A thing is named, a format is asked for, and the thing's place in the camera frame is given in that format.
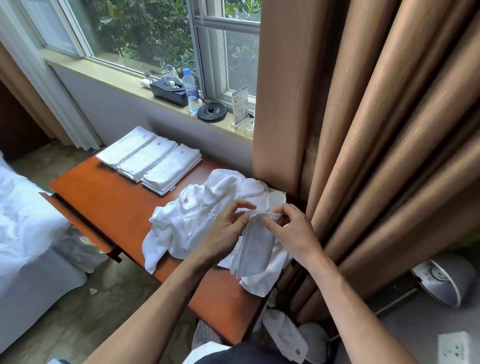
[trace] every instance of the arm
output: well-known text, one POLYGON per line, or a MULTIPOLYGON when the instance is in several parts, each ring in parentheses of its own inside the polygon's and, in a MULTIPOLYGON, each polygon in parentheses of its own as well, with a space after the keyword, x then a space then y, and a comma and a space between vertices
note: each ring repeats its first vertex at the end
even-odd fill
POLYGON ((268 218, 262 218, 262 223, 317 283, 352 364, 418 364, 326 256, 306 216, 290 204, 274 212, 285 214, 279 224, 268 218))
POLYGON ((160 288, 85 363, 159 363, 181 313, 205 273, 231 253, 250 216, 238 207, 255 209, 248 201, 232 201, 216 218, 198 248, 160 288))

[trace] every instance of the window sill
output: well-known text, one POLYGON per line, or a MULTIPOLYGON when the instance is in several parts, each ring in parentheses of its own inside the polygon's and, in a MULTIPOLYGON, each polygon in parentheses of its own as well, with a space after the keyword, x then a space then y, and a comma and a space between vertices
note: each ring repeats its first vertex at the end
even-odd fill
POLYGON ((140 85, 140 78, 137 76, 86 59, 73 58, 67 56, 66 54, 62 54, 47 48, 40 49, 39 52, 43 59, 50 66, 67 68, 114 87, 130 96, 146 100, 164 109, 182 113, 185 115, 185 117, 190 118, 192 122, 199 122, 207 127, 214 128, 216 130, 222 130, 230 136, 235 136, 244 143, 250 145, 252 144, 253 133, 246 131, 245 126, 242 126, 239 129, 235 129, 231 126, 233 122, 233 114, 231 112, 227 112, 225 119, 222 121, 205 123, 198 120, 196 117, 191 116, 188 107, 182 108, 154 97, 149 89, 140 85))

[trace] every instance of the power outlet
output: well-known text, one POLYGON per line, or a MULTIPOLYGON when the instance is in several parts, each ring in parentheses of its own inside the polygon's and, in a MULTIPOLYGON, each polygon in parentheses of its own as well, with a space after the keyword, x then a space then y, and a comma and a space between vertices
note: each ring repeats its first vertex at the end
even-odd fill
POLYGON ((468 332, 438 335, 438 364, 470 364, 468 332))

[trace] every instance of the green foliage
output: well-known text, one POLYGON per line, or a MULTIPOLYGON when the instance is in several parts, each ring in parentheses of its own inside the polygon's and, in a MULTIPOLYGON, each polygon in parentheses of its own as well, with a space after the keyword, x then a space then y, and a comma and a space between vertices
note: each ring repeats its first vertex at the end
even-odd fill
MULTIPOLYGON (((186 0, 81 1, 104 51, 161 68, 196 69, 186 0)), ((262 0, 225 0, 225 16, 259 21, 261 5, 262 0)), ((229 79, 238 80, 238 87, 253 86, 253 80, 241 81, 240 73, 240 66, 253 64, 256 87, 258 37, 229 32, 227 54, 229 79)))

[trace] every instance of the brown curtain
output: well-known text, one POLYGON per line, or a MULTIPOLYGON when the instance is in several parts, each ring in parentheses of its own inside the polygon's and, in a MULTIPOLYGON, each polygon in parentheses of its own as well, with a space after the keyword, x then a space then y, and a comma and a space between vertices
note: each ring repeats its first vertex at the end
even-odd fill
MULTIPOLYGON (((367 297, 480 226, 479 4, 307 3, 262 3, 253 171, 308 201, 367 297)), ((299 322, 327 314, 298 265, 278 287, 299 322)))
POLYGON ((2 43, 0 43, 0 80, 49 138, 59 139, 66 145, 73 144, 55 115, 2 43))

